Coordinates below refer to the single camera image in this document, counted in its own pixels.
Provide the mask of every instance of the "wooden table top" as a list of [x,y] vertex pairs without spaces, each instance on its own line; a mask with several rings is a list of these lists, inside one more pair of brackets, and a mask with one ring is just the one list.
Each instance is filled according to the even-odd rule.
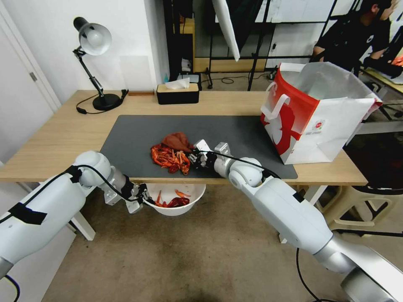
[[385,78],[384,76],[380,75],[376,70],[368,68],[368,69],[364,70],[364,73],[367,73],[367,74],[373,76],[374,78],[376,78],[377,80],[381,81],[385,85],[393,88],[394,90],[396,90],[396,91],[398,91],[400,93],[403,93],[403,84],[395,84],[395,83],[393,83],[388,78]]
[[[263,91],[201,91],[199,103],[164,105],[157,96],[126,96],[123,104],[99,115],[76,111],[80,101],[96,91],[77,91],[0,169],[0,181],[40,182],[59,174],[88,150],[99,151],[119,115],[260,115]],[[94,112],[92,101],[81,104]],[[341,151],[331,163],[294,165],[297,179],[290,185],[365,185],[367,180]],[[228,184],[220,178],[131,178],[136,182]]]

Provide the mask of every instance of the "plastic bowl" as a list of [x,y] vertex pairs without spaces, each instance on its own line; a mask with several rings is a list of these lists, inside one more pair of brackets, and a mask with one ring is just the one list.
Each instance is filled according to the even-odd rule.
[[186,206],[181,206],[181,207],[177,207],[177,208],[161,208],[159,206],[150,204],[149,202],[145,201],[145,203],[147,205],[153,207],[157,212],[161,213],[162,215],[166,215],[166,216],[178,216],[178,215],[182,215],[182,214],[186,213],[194,206],[196,201],[198,201],[203,196],[204,191],[206,190],[205,184],[179,185],[179,184],[152,183],[152,184],[146,184],[146,185],[147,185],[148,192],[153,200],[157,200],[158,194],[161,190],[160,203],[162,203],[162,201],[165,201],[166,203],[168,203],[173,198],[179,197],[175,193],[175,189],[177,189],[178,191],[181,191],[187,195],[190,195],[190,197],[188,197],[190,200],[189,204],[187,204]]

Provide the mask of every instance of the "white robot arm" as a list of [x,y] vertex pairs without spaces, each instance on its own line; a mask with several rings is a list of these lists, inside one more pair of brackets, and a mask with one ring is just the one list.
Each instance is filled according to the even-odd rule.
[[[398,268],[375,251],[334,236],[322,214],[294,189],[272,176],[263,179],[256,159],[241,159],[247,163],[230,159],[228,144],[220,143],[215,148],[217,157],[209,160],[209,153],[214,152],[204,140],[195,147],[200,165],[211,164],[228,178],[288,242],[310,252],[326,268],[348,273],[342,287],[352,301],[403,302],[403,273]],[[84,205],[85,188],[91,186],[105,191],[107,204],[123,197],[130,213],[141,209],[142,199],[150,199],[144,186],[131,183],[102,154],[81,154],[66,172],[47,180],[0,217],[0,279],[71,220]]]
[[83,207],[86,189],[94,186],[104,190],[109,205],[124,196],[130,213],[139,211],[141,199],[149,197],[101,153],[82,153],[66,173],[42,183],[0,217],[0,279],[19,260],[44,247]]
[[218,144],[214,152],[204,140],[194,146],[208,151],[200,152],[202,166],[208,165],[209,153],[217,154],[215,171],[245,193],[289,243],[311,253],[327,269],[347,273],[341,286],[352,301],[403,302],[403,273],[397,267],[366,246],[334,236],[323,215],[284,181],[273,176],[262,181],[263,169],[256,159],[241,158],[252,163],[248,164],[228,158],[227,143]]

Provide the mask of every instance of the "red and white bag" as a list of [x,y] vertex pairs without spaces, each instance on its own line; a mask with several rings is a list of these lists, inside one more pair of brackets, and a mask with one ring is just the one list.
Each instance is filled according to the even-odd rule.
[[281,63],[266,91],[261,122],[285,164],[334,160],[382,104],[355,75],[329,62]]

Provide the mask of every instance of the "tissue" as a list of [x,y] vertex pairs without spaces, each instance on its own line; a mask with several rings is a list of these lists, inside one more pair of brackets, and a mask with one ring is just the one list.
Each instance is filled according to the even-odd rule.
[[172,82],[166,82],[165,86],[168,89],[183,89],[183,88],[189,88],[190,85],[190,79],[189,78],[184,78]]

